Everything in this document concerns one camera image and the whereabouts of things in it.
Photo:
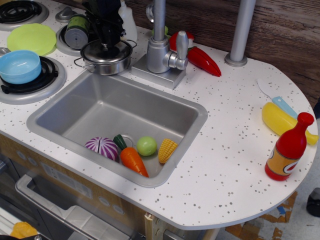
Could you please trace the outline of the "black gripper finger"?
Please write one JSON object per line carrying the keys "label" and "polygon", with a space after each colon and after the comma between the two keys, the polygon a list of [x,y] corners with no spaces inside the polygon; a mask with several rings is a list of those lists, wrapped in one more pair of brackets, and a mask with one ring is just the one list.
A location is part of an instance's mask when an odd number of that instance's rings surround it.
{"label": "black gripper finger", "polygon": [[103,27],[104,27],[103,21],[94,15],[89,14],[89,15],[87,15],[87,17],[92,25],[94,32],[96,33],[96,35],[99,38],[101,45],[105,49],[107,49],[108,48],[108,41],[107,41],[107,38],[106,38],[104,31],[103,31]]}
{"label": "black gripper finger", "polygon": [[109,26],[107,29],[107,48],[114,47],[125,35],[122,26]]}

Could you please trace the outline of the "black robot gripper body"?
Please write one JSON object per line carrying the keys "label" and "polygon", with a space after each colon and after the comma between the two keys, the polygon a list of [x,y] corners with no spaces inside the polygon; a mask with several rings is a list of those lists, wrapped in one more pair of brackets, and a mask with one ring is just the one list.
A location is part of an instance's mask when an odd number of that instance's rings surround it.
{"label": "black robot gripper body", "polygon": [[105,35],[124,35],[123,20],[120,17],[120,0],[84,0],[83,7],[93,19],[94,25]]}

